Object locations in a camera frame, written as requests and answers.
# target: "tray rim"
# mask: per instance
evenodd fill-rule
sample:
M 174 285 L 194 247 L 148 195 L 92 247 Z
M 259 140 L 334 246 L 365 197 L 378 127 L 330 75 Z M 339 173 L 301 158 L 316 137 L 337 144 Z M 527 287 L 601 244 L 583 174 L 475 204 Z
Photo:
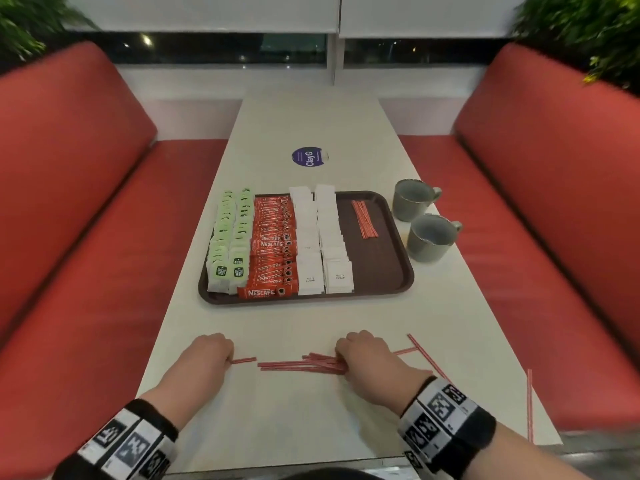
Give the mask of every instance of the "tray rim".
M 293 302 L 297 302 L 297 301 L 326 301 L 327 299 L 334 299 L 334 298 L 351 298 L 351 299 L 357 299 L 357 298 L 379 298 L 379 297 L 383 297 L 383 296 L 394 296 L 400 293 L 404 293 L 405 291 L 409 290 L 409 288 L 411 288 L 411 286 L 413 286 L 413 282 L 415 281 L 415 273 L 413 272 L 413 266 L 411 264 L 411 260 L 409 259 L 409 255 L 406 252 L 406 248 L 404 247 L 404 243 L 402 241 L 402 238 L 400 236 L 400 233 L 398 232 L 397 226 L 396 226 L 396 222 L 394 220 L 393 217 L 393 213 L 391 212 L 391 208 L 389 208 L 389 204 L 387 202 L 387 199 L 382 196 L 380 193 L 378 192 L 374 192 L 372 190 L 352 190 L 352 191 L 338 191 L 336 192 L 336 195 L 338 194 L 354 194 L 354 193 L 362 193 L 362 194 L 368 194 L 371 195 L 373 198 L 370 199 L 364 199 L 364 200 L 379 200 L 384 202 L 384 205 L 381 206 L 382 208 L 382 214 L 383 214 L 383 218 L 387 224 L 387 229 L 389 229 L 389 234 L 391 237 L 391 242 L 393 243 L 394 247 L 396 248 L 396 255 L 399 258 L 400 261 L 400 266 L 402 266 L 403 271 L 404 271 L 404 276 L 405 276 L 405 282 L 404 284 L 393 291 L 389 291 L 389 292 L 385 292 L 385 293 L 334 293 L 334 294 L 322 294 L 322 295 L 306 295 L 306 296 L 299 296 L 299 295 L 294 295 L 294 296 L 288 296 L 286 298 L 281 298 L 278 296 L 275 296 L 273 298 L 262 298 L 262 299 L 240 299 L 238 298 L 239 301 L 235 302 L 235 303 L 220 303 L 219 301 L 212 299 L 209 296 L 209 292 L 207 291 L 206 285 L 204 284 L 204 281 L 208 281 L 209 277 L 207 275 L 207 256 L 205 255 L 204 258 L 204 263 L 202 265 L 202 271 L 200 273 L 200 279 L 198 280 L 198 294 L 200 295 L 200 297 L 207 303 L 209 303 L 210 305 L 215 305 L 215 306 L 252 306 L 252 305 L 267 305 L 267 304 L 274 304 L 274 303 L 288 303 L 290 301 Z M 256 194 L 253 197 L 282 197 L 285 195 L 289 195 L 288 193 L 273 193 L 273 194 Z M 214 231 L 213 229 L 211 230 L 211 236 L 213 237 Z

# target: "white roller blind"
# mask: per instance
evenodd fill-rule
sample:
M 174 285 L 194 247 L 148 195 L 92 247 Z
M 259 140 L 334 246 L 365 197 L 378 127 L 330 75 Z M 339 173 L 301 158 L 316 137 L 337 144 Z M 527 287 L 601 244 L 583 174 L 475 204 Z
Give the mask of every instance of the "white roller blind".
M 524 0 L 342 0 L 340 37 L 500 37 Z
M 69 0 L 105 31 L 334 33 L 340 0 Z

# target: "gray mug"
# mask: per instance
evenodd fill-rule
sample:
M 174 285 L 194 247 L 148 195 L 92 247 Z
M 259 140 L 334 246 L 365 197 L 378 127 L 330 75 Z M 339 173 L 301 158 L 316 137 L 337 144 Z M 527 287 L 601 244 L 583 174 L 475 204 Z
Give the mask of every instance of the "gray mug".
M 436 262 L 458 238 L 462 224 L 436 214 L 423 214 L 411 222 L 406 249 L 416 261 Z
M 442 195 L 438 187 L 430 187 L 421 180 L 407 178 L 396 183 L 393 211 L 396 219 L 411 222 Z

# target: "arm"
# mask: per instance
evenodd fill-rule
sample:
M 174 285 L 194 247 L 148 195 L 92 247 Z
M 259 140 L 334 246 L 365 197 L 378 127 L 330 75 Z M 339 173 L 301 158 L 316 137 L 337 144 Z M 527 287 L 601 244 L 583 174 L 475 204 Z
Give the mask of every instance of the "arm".
M 60 463 L 54 480 L 155 480 L 187 423 L 222 387 L 234 344 L 202 335 L 180 355 L 160 384 L 127 404 L 80 450 Z
M 346 378 L 354 391 L 399 417 L 413 407 L 425 384 L 433 383 L 435 387 L 431 371 L 409 367 L 389 351 L 384 340 L 366 330 L 351 332 L 345 339 L 338 340 L 335 350 L 349 366 Z M 471 460 L 463 480 L 588 480 L 501 424 L 496 426 L 495 434 L 493 428 L 488 434 L 493 437 L 489 437 L 488 446 Z M 419 470 L 427 461 L 419 448 L 415 445 L 411 448 L 415 455 L 410 452 L 408 458 Z

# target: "red bench backrest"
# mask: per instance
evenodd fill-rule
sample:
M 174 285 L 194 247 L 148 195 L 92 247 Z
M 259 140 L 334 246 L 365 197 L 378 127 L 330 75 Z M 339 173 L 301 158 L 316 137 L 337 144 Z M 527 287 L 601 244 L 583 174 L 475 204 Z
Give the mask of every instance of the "red bench backrest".
M 583 78 L 507 45 L 455 130 L 640 351 L 640 100 Z
M 157 131 L 91 43 L 2 77 L 0 101 L 1 337 Z

